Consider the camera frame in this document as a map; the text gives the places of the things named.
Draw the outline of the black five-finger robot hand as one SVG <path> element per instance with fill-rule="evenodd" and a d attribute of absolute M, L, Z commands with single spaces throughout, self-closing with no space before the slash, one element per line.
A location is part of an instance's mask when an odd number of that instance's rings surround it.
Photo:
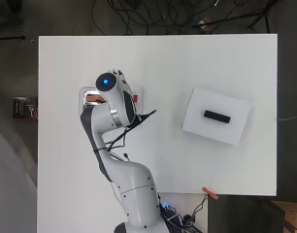
<path fill-rule="evenodd" d="M 115 77 L 121 82 L 126 84 L 126 79 L 123 73 L 120 70 L 112 69 L 111 73 L 115 75 Z"/>

